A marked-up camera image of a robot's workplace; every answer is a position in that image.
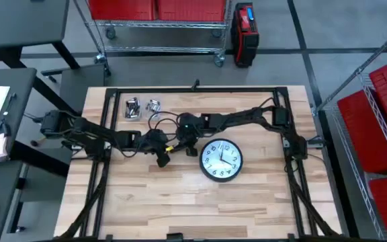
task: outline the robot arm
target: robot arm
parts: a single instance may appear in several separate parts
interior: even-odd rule
[[[40,132],[46,138],[64,138],[70,145],[76,144],[83,147],[91,158],[102,156],[105,143],[109,143],[122,154],[124,152],[156,153],[160,167],[164,167],[170,161],[165,151],[168,147],[166,145],[168,138],[162,130],[149,130],[144,135],[136,130],[116,132],[87,121],[85,118],[58,110],[47,113],[41,123]]]
[[[265,112],[272,113],[271,124],[263,117]],[[292,120],[287,109],[275,106],[252,108],[227,115],[201,114],[200,117],[196,117],[190,113],[183,113],[178,117],[179,128],[176,131],[180,142],[172,151],[186,148],[188,156],[197,156],[198,152],[194,145],[198,138],[212,136],[234,126],[259,124],[268,131],[280,133],[287,140],[289,145],[286,155],[295,159],[307,159],[307,142],[296,133]]]
[[[263,113],[272,113],[270,124]],[[306,140],[297,135],[292,117],[287,109],[275,106],[257,107],[231,114],[201,114],[200,117],[190,113],[178,115],[176,137],[179,144],[169,147],[167,135],[159,129],[150,129],[141,135],[140,131],[114,131],[75,117],[64,111],[51,111],[42,119],[40,132],[46,138],[64,138],[69,144],[84,147],[88,156],[96,158],[102,155],[105,143],[109,143],[122,154],[124,152],[140,152],[156,154],[159,167],[164,167],[170,161],[169,152],[186,149],[188,156],[198,156],[194,148],[199,138],[211,137],[227,128],[245,124],[259,124],[264,129],[277,132],[287,140],[286,155],[295,159],[307,158]]]

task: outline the metal rail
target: metal rail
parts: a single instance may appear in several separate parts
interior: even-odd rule
[[[384,50],[387,49],[387,41],[379,47],[371,57],[367,59],[360,67],[356,68],[356,70],[341,84],[339,88],[337,88],[332,94],[330,94],[323,103],[321,103],[316,109],[313,109],[313,115],[317,115],[318,111],[322,110],[343,88],[345,88],[355,77],[363,72],[363,70],[371,64]]]
[[[368,83],[371,83],[371,80],[368,77],[368,75],[365,75],[365,74],[359,74],[358,78],[361,81],[362,89],[368,98],[368,102],[370,103],[370,106],[373,110],[374,116],[376,117],[377,122],[379,123],[380,128],[382,129],[382,132],[384,134],[384,137],[386,138],[386,141],[387,141],[387,124],[386,124],[386,121],[384,120],[383,115],[382,115],[382,113],[377,105],[377,102],[373,96],[373,93],[371,92],[371,89],[373,89],[373,87],[372,87],[372,85],[371,86],[368,85]]]
[[[353,158],[352,152],[351,152],[351,141],[349,138],[349,133],[344,125],[343,117],[341,117],[341,114],[337,107],[333,107],[329,109],[331,111],[331,116],[333,117],[333,120],[336,124],[337,131],[339,133],[341,142],[343,143],[344,150],[346,152],[347,158],[349,159],[350,166],[352,168],[352,172],[355,176],[356,182],[359,186],[359,189],[361,190],[361,195],[363,198],[363,201],[365,203],[365,206],[367,207],[368,213],[370,214],[370,218],[373,222],[374,228],[376,230],[377,236],[380,240],[385,240],[384,232],[382,231],[381,225],[379,223],[379,220],[376,216],[376,211],[373,209],[372,203],[370,201],[370,197],[368,196],[367,190],[365,185],[363,184],[362,177],[359,174],[359,171],[357,170],[357,166],[355,163],[355,160]]]
[[[192,48],[192,47],[159,47],[159,46],[135,46],[135,47],[122,47],[122,46],[105,46],[107,51],[136,51],[136,52],[190,52],[190,53],[215,53],[219,52],[220,48]]]
[[[103,27],[135,27],[135,28],[205,28],[205,29],[225,29],[225,22],[172,22],[172,21],[132,21],[132,20],[99,20],[87,22],[90,26]]]

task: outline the wire rack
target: wire rack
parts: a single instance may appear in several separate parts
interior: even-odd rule
[[[327,117],[335,123],[337,132],[339,134],[339,138],[341,140],[341,143],[345,149],[345,153],[347,155],[347,158],[350,162],[350,166],[352,168],[353,175],[357,181],[357,184],[359,186],[359,189],[361,191],[361,195],[363,198],[363,201],[365,202],[365,206],[367,208],[368,213],[370,214],[370,218],[372,220],[372,223],[374,225],[374,228],[376,230],[377,236],[379,239],[387,239],[387,232],[386,229],[383,226],[383,222],[380,219],[380,217],[377,215],[376,206],[374,204],[374,201],[370,198],[368,194],[368,183],[363,179],[364,176],[361,176],[363,171],[359,172],[358,170],[358,160],[357,156],[355,155],[355,152],[353,152],[355,149],[353,148],[353,145],[351,143],[351,139],[349,137],[349,133],[347,131],[347,127],[343,121],[343,117],[341,116],[341,113],[337,107],[336,104],[331,104],[331,101],[337,96],[338,93],[340,93],[341,90],[343,90],[350,82],[352,82],[354,79],[357,79],[360,84],[361,88],[363,89],[363,92],[365,93],[368,102],[371,106],[371,109],[374,113],[374,116],[376,117],[376,120],[378,124],[380,125],[380,128],[382,129],[383,135],[387,140],[387,123],[385,122],[384,115],[381,113],[381,110],[379,109],[379,105],[376,102],[376,99],[373,96],[372,90],[375,90],[373,83],[367,73],[364,73],[366,67],[368,67],[379,55],[381,55],[385,50],[387,49],[387,41],[369,57],[369,59],[363,63],[361,66],[356,68],[354,72],[343,82],[343,84],[338,87],[330,96],[328,96],[325,101],[318,106],[316,109],[312,109],[313,115],[317,115],[319,111],[323,110],[326,112]],[[374,177],[375,174],[365,173],[365,177],[370,176]]]
[[[368,214],[370,215],[370,218],[372,220],[372,223],[374,225],[374,228],[376,230],[377,236],[381,240],[387,239],[387,232],[386,229],[383,226],[383,222],[380,219],[380,216],[377,215],[376,207],[372,204],[374,203],[372,199],[370,198],[368,194],[368,185],[366,184],[366,181],[363,179],[362,171],[359,172],[357,168],[357,157],[355,155],[353,145],[351,143],[351,140],[349,138],[349,132],[346,128],[346,125],[343,121],[343,117],[338,109],[338,107],[332,107],[326,109],[328,116],[332,117],[335,126],[337,127],[337,132],[339,134],[339,137],[341,139],[341,143],[344,147],[345,153],[347,155],[347,159],[350,162],[350,166],[352,168],[352,172],[355,176],[356,182],[359,186],[359,189],[361,191],[361,195],[363,198],[363,201],[365,203],[365,206],[367,208]]]
[[[89,3],[87,0],[74,0],[82,20],[92,35],[94,43],[101,56],[97,56],[98,62],[106,60],[107,52],[180,52],[180,53],[208,53],[214,54],[214,64],[222,67],[225,62],[226,39],[232,17],[232,0],[226,0],[225,17],[223,22],[180,22],[180,21],[132,21],[132,20],[94,20],[91,18]],[[116,28],[187,28],[209,29],[213,37],[220,39],[220,47],[180,47],[180,46],[122,46],[122,42],[104,41],[105,38],[116,38]]]

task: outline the wire shelf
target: wire shelf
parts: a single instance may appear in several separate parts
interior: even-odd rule
[[[136,27],[136,28],[204,28],[204,29],[219,29],[226,28],[225,22],[175,22],[175,21],[132,21],[132,20],[97,20],[94,22],[86,22],[89,26],[103,27]]]
[[[382,129],[382,132],[386,138],[387,141],[387,124],[386,121],[383,118],[383,115],[377,105],[376,100],[374,99],[374,96],[371,92],[372,89],[374,89],[374,86],[372,85],[372,81],[370,77],[364,73],[360,73],[358,75],[358,79],[361,81],[362,89],[365,92],[365,95],[368,98],[368,102],[370,103],[371,109],[373,110],[374,116],[377,119],[377,122],[380,125],[380,128]]]
[[[386,229],[382,226],[383,222],[379,220],[378,216],[376,216],[376,209],[372,205],[371,198],[367,192],[366,186],[364,185],[364,180],[362,179],[362,176],[360,175],[356,162],[355,162],[355,156],[352,155],[353,145],[351,143],[351,140],[349,138],[349,132],[346,128],[346,125],[343,121],[343,117],[338,109],[338,107],[332,107],[325,109],[327,113],[331,113],[331,116],[335,122],[335,126],[337,127],[337,131],[339,133],[341,142],[343,143],[344,150],[346,152],[347,158],[350,162],[350,166],[352,168],[352,172],[355,176],[356,182],[358,184],[359,189],[361,190],[361,195],[363,198],[363,201],[365,203],[365,206],[367,208],[368,214],[370,215],[370,218],[372,220],[372,223],[374,225],[374,228],[376,230],[377,236],[380,240],[387,239],[387,232]]]
[[[99,55],[95,62],[107,63],[107,52],[179,52],[179,53],[209,53],[214,54],[214,64],[222,67],[226,59],[226,39],[232,21],[232,0],[225,0],[224,20],[222,22],[189,22],[189,21],[138,21],[138,20],[96,20],[92,18],[91,9],[87,0],[74,0],[75,6],[91,35]],[[154,47],[154,46],[120,46],[122,42],[112,42],[117,36],[116,28],[187,28],[187,29],[209,29],[215,38],[220,39],[220,48],[187,48],[180,46]]]
[[[107,51],[123,52],[189,52],[189,53],[219,53],[221,48],[192,48],[192,47],[158,47],[158,46],[105,46]]]

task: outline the gray tile floor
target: gray tile floor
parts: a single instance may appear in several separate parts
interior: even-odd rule
[[[83,0],[79,0],[85,9]],[[255,14],[261,35],[260,48],[299,48],[299,43],[287,1],[253,0]],[[379,47],[387,39],[387,0],[294,0],[307,48],[364,48]],[[96,52],[92,40],[81,21],[73,3],[70,4],[69,18],[64,43],[71,52]],[[118,30],[118,39],[111,44],[178,44],[216,45],[210,31],[203,30]],[[24,54],[55,53],[49,45],[24,48]],[[320,96],[324,99],[338,87],[370,54],[311,54],[312,67],[316,76]],[[67,67],[61,58],[22,59],[28,67],[39,71]],[[91,64],[90,58],[78,58],[82,64]],[[212,56],[154,56],[154,57],[111,57],[112,76],[107,84],[111,86],[133,85],[191,85],[196,79],[202,85],[305,85],[309,99],[313,96],[301,54],[260,54],[249,69],[235,67],[232,57],[227,56],[222,68],[215,67]],[[369,71],[387,63],[387,54],[375,61]],[[0,63],[0,68],[7,68]],[[59,84],[46,83],[58,91]],[[338,97],[359,90],[354,81]],[[27,112],[36,116],[54,107],[35,91],[32,92]],[[22,121],[19,138],[29,143],[40,138],[38,127],[32,131],[28,119]],[[362,198],[344,159],[343,149],[338,142],[340,165],[342,167],[355,219],[362,237],[374,238],[374,229],[362,204]],[[55,148],[57,143],[44,143],[43,147]],[[5,235],[3,241],[34,241],[48,239],[56,223],[60,193],[45,202],[25,205],[20,224],[27,231],[18,235]]]

